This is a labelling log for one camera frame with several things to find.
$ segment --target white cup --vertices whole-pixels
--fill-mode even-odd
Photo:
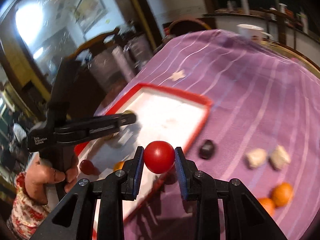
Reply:
[[[287,5],[284,3],[279,3],[280,6],[280,12],[285,13],[285,9],[287,8]]]
[[[264,29],[259,26],[251,24],[238,24],[237,27],[239,34],[259,44],[262,41],[263,35],[268,36],[270,40],[273,38],[271,34],[265,33]]]

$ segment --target purple tablecloth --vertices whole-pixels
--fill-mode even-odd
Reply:
[[[184,70],[176,82],[172,73]],[[217,179],[239,178],[257,197],[282,181],[295,192],[273,216],[290,240],[299,239],[320,203],[320,81],[298,63],[234,33],[213,30],[170,41],[118,96],[138,82],[176,87],[214,101],[209,119],[187,152],[199,170]],[[205,139],[218,145],[211,160],[198,157]],[[249,170],[245,153],[282,145],[292,162],[282,171],[269,163]],[[193,204],[182,203],[177,182],[140,209],[125,226],[126,239],[194,239]]]

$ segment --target bright window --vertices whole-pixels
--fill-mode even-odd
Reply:
[[[42,53],[43,53],[43,47],[41,47],[40,49],[38,49],[38,50],[33,54],[33,58],[34,58],[34,59],[39,58]]]
[[[27,45],[31,44],[43,25],[41,6],[31,3],[19,8],[16,13],[16,24],[21,38]]]

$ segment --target floral sleeve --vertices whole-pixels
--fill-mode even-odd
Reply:
[[[17,177],[17,196],[7,225],[19,238],[29,239],[47,217],[50,209],[28,197],[24,185],[25,175],[25,172],[21,172]]]

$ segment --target white bread piece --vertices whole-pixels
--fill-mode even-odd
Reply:
[[[270,161],[275,169],[282,170],[285,165],[291,162],[291,158],[284,147],[278,145],[271,153]]]
[[[257,148],[247,153],[247,160],[251,169],[258,168],[265,163],[266,159],[267,152],[264,149]]]

